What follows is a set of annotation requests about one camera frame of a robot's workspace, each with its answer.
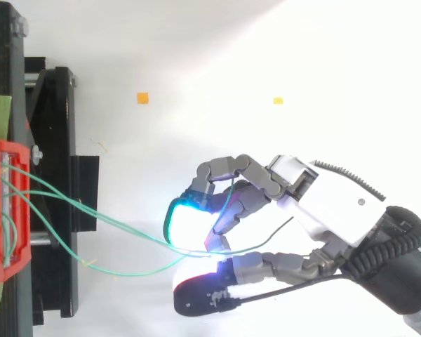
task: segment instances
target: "white wall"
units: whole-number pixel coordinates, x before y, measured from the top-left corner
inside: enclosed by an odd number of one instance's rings
[[[26,54],[79,77],[77,152],[101,155],[100,211],[161,237],[201,162],[286,153],[346,166],[421,217],[421,0],[12,2],[29,20]],[[150,104],[137,104],[141,91]],[[283,217],[270,206],[230,239],[258,243]],[[294,223],[265,250],[313,246]],[[128,272],[175,257],[104,224],[79,247]],[[416,336],[343,281],[184,318],[173,273],[115,279],[80,266],[75,318],[46,314],[35,336]]]

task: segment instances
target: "green wire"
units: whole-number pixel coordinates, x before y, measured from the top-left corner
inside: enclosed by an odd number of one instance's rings
[[[60,238],[60,236],[53,229],[53,227],[50,225],[50,223],[47,221],[47,219],[42,215],[42,213],[37,209],[37,207],[35,207],[35,205],[33,205],[33,203],[30,200],[28,200],[28,198],[26,198],[26,196],[23,193],[21,193],[21,191],[19,191],[17,189],[17,187],[15,187],[14,185],[12,185],[10,182],[8,182],[7,180],[5,180],[3,178],[1,179],[1,181],[4,184],[6,184],[7,186],[9,186],[20,198],[22,198],[22,200],[24,200],[29,205],[29,207],[31,207],[33,212],[35,212],[35,214],[37,214],[38,217],[40,217],[40,219],[42,220],[44,225],[47,227],[47,229],[59,241],[60,245],[70,254],[70,256],[73,257],[75,260],[79,261],[80,263],[82,263],[83,265],[85,265],[86,267],[89,267],[91,269],[95,269],[95,270],[98,270],[98,271],[101,271],[101,272],[104,272],[104,273],[107,273],[107,274],[115,275],[115,276],[141,277],[141,276],[148,276],[148,275],[156,274],[158,272],[162,272],[162,271],[164,271],[164,270],[166,270],[170,267],[173,267],[176,263],[180,262],[181,260],[183,260],[186,257],[186,256],[181,256],[180,258],[174,260],[172,263],[169,263],[165,267],[159,268],[159,269],[154,270],[152,272],[139,272],[139,273],[113,272],[111,270],[106,270],[106,269],[103,269],[101,267],[97,267],[96,265],[86,263],[82,258],[77,256],[75,254],[75,252],[73,252],[73,250],[70,249],[70,247],[68,247],[68,245]]]
[[[10,238],[9,238],[9,228],[8,226],[5,224],[5,221],[1,222],[1,226],[3,227],[3,231],[5,233],[5,257],[3,260],[3,264],[5,266],[9,265],[9,260],[10,260],[10,256],[11,256],[11,243],[10,243]]]
[[[17,246],[17,227],[15,226],[14,220],[8,214],[2,213],[2,216],[6,218],[6,220],[11,224],[11,228],[13,228],[13,245],[10,249],[10,256],[12,256]]]
[[[17,171],[17,172],[19,172],[19,173],[21,173],[21,174],[23,174],[25,176],[30,177],[31,179],[33,179],[35,181],[41,183],[42,185],[46,186],[48,189],[54,191],[54,193],[57,195],[57,197],[59,197],[59,199],[63,199],[65,201],[67,201],[72,206],[77,207],[81,211],[83,211],[83,212],[85,212],[85,213],[87,213],[87,214],[89,214],[89,215],[91,215],[91,216],[93,216],[95,218],[98,218],[100,220],[103,220],[104,219],[103,221],[105,221],[106,223],[108,223],[110,225],[113,225],[115,227],[118,227],[118,228],[120,228],[121,230],[123,230],[125,232],[129,232],[131,234],[135,234],[135,235],[137,235],[139,237],[144,237],[145,239],[148,239],[148,240],[153,241],[153,242],[155,242],[157,244],[160,244],[162,246],[165,246],[167,249],[170,249],[170,250],[172,250],[172,251],[174,251],[176,253],[182,254],[184,256],[193,256],[190,253],[203,254],[204,256],[209,256],[209,255],[218,255],[218,256],[236,255],[236,254],[240,254],[240,253],[245,253],[247,251],[252,251],[253,249],[260,248],[261,246],[264,246],[265,244],[267,244],[272,239],[272,237],[273,237],[273,236],[270,236],[267,240],[265,240],[261,244],[258,244],[256,246],[253,246],[253,247],[250,247],[250,248],[247,248],[247,249],[242,249],[242,250],[239,250],[239,251],[229,251],[229,252],[227,252],[227,251],[212,251],[212,252],[209,252],[209,251],[191,251],[190,249],[184,249],[184,248],[175,247],[172,244],[169,244],[169,243],[167,243],[165,241],[162,241],[162,240],[156,239],[154,237],[151,237],[150,235],[145,234],[144,232],[142,232],[140,230],[137,230],[134,227],[131,227],[131,226],[129,226],[129,225],[125,224],[125,223],[122,223],[120,221],[117,221],[117,220],[115,220],[113,218],[110,218],[109,216],[106,216],[105,214],[101,214],[100,212],[92,209],[91,207],[88,207],[88,206],[83,205],[83,204],[81,204],[81,203],[79,203],[79,202],[77,202],[77,201],[75,201],[73,199],[70,199],[69,197],[67,197],[66,195],[64,195],[63,193],[61,193],[59,190],[57,190],[55,187],[53,187],[52,185],[50,185],[49,183],[47,183],[45,180],[42,180],[42,179],[40,179],[40,178],[38,178],[36,176],[33,176],[31,173],[28,173],[26,171],[23,171],[23,170],[21,170],[21,169],[19,169],[17,167],[14,167],[12,165],[9,165],[9,164],[2,163],[1,165],[3,167],[9,168],[11,170]]]

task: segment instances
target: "red object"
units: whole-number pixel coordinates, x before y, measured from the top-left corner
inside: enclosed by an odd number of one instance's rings
[[[29,172],[29,149],[25,146],[9,143],[0,140],[0,165],[1,154],[8,153],[10,155],[10,164],[19,169]],[[16,171],[10,170],[11,183],[19,190],[29,190],[29,177],[22,175]],[[1,224],[1,181],[0,181],[0,283],[6,281],[11,276],[21,271],[24,266],[31,260],[31,234],[29,230],[29,205],[19,196],[11,197],[11,218],[17,227],[18,240],[17,246],[11,257],[11,264],[4,268],[4,236]]]

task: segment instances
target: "robotic hand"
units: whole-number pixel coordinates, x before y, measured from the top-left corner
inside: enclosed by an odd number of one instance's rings
[[[213,195],[214,182],[243,176],[228,191]],[[175,310],[207,315],[300,289],[330,279],[350,279],[372,293],[421,334],[421,220],[397,206],[352,173],[319,161],[305,164],[277,156],[267,167],[247,155],[203,163],[197,177],[174,205],[186,201],[202,211],[218,212],[205,246],[229,251],[225,238],[241,218],[272,200],[297,219],[309,236],[323,242],[308,258],[291,253],[252,252],[218,263],[218,271],[184,281],[174,290]],[[168,221],[164,225],[167,241]],[[232,298],[228,286],[261,282],[265,277],[292,284],[250,298]]]

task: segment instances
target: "screw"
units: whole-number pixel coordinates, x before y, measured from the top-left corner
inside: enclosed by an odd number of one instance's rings
[[[44,154],[39,149],[39,146],[35,145],[31,148],[31,160],[34,165],[39,165],[39,162],[44,157]]]
[[[78,86],[78,77],[73,74],[70,74],[69,84],[72,88],[76,88]]]
[[[28,20],[25,19],[23,16],[13,18],[13,23],[11,24],[11,31],[16,37],[27,37],[29,34]]]

